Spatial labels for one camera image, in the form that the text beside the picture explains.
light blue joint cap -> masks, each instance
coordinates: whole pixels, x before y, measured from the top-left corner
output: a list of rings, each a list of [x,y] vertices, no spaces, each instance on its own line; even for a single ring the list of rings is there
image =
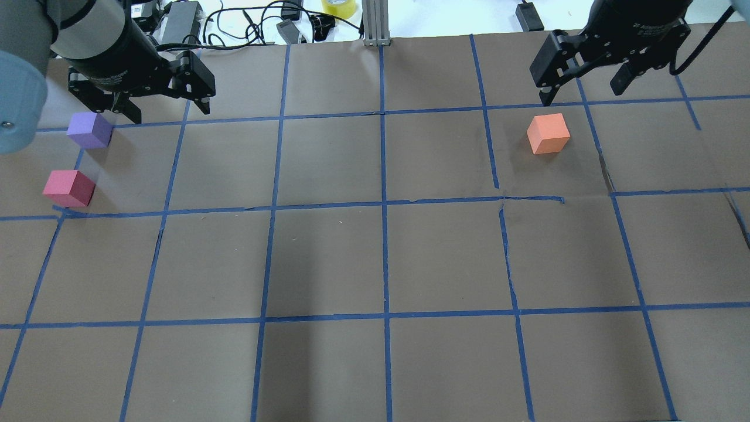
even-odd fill
[[[37,68],[0,51],[0,154],[31,143],[37,131],[47,83]]]

purple cube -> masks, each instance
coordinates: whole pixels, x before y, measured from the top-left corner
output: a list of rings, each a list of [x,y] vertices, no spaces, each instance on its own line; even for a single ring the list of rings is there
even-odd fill
[[[112,125],[99,113],[75,113],[67,135],[83,149],[106,148],[112,137]]]

orange cube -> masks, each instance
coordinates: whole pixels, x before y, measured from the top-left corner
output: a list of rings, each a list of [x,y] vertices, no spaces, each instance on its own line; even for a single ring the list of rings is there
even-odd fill
[[[534,154],[560,152],[570,139],[562,113],[534,117],[526,134]]]

white floor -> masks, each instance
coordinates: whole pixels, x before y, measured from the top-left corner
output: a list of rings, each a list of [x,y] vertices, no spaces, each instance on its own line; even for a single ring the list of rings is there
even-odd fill
[[[362,0],[356,0],[358,10],[349,20],[356,25],[362,17]],[[270,0],[223,0],[228,8],[265,6]],[[321,11],[321,0],[304,0],[309,10]],[[389,0],[389,25],[392,37],[438,37],[443,35],[484,34],[491,32],[520,32],[521,26],[515,17],[515,8],[520,0]],[[210,13],[221,6],[219,0],[200,0],[203,9]],[[539,16],[546,29],[580,29],[586,25],[593,0],[534,0]],[[694,0],[688,10],[688,23],[715,22],[730,4],[729,0]],[[239,12],[222,14],[222,29],[242,34],[247,21]],[[251,11],[253,19],[260,13]],[[742,20],[735,14],[731,20]],[[274,26],[277,20],[266,22],[266,40],[283,44]],[[303,34],[311,33],[310,25],[299,20],[297,26]],[[214,32],[215,24],[208,24],[208,32]],[[355,29],[343,24],[331,32],[329,41],[355,40]],[[232,40],[231,44],[241,44]]]

pink cube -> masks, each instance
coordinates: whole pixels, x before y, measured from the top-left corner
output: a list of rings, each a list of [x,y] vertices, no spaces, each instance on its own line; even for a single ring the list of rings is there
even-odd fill
[[[67,135],[83,149],[105,148],[112,138],[112,125],[99,113],[75,113],[70,118]]]
[[[78,170],[53,170],[44,196],[59,206],[88,206],[96,184]]]

